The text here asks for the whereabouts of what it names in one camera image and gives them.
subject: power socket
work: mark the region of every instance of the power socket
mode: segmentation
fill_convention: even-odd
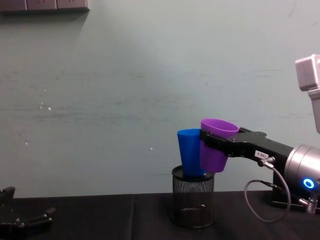
[[[56,10],[56,0],[26,0],[26,6],[29,10]]]
[[[0,12],[19,12],[26,10],[26,0],[0,0]]]
[[[56,0],[58,9],[87,9],[87,0]]]

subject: black table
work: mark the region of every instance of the black table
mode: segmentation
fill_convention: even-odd
[[[269,191],[251,191],[252,206],[265,218],[283,211],[268,205]],[[49,232],[30,240],[318,240],[320,215],[291,211],[277,223],[263,223],[249,210],[242,191],[216,192],[216,221],[205,229],[184,229],[169,218],[170,193],[15,199],[26,217],[57,208]]]

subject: mesh pencil holder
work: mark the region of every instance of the mesh pencil holder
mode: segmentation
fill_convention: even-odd
[[[183,175],[182,166],[172,170],[172,221],[181,227],[199,229],[210,226],[215,220],[215,174],[198,177]]]

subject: gray cable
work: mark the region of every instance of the gray cable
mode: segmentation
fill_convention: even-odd
[[[249,200],[248,200],[247,191],[248,191],[249,185],[252,184],[252,183],[261,183],[261,180],[251,180],[251,181],[249,181],[249,182],[245,185],[245,187],[244,187],[244,197],[245,197],[246,203],[248,204],[248,206],[249,206],[250,210],[253,212],[253,214],[254,214],[259,220],[261,220],[261,221],[264,222],[264,223],[275,223],[275,222],[278,222],[278,221],[282,220],[282,219],[289,213],[290,207],[291,207],[291,195],[290,195],[290,190],[289,190],[289,187],[288,187],[288,185],[287,185],[284,177],[283,177],[283,176],[280,174],[280,172],[278,172],[278,170],[275,169],[274,167],[272,167],[271,169],[272,169],[272,170],[278,175],[278,177],[280,178],[280,180],[281,180],[281,182],[282,182],[282,184],[283,184],[283,186],[284,186],[285,193],[286,193],[287,200],[288,200],[288,204],[287,204],[287,206],[286,206],[285,211],[284,211],[283,214],[280,215],[278,218],[269,220],[269,219],[264,219],[264,218],[260,217],[260,216],[256,213],[256,211],[253,209],[253,207],[251,206],[251,204],[250,204],[250,202],[249,202]]]

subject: white label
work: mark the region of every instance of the white label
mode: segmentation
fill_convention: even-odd
[[[255,157],[257,158],[260,158],[260,159],[267,159],[269,157],[268,154],[262,152],[262,151],[258,151],[258,150],[255,150],[255,154],[254,154]]]

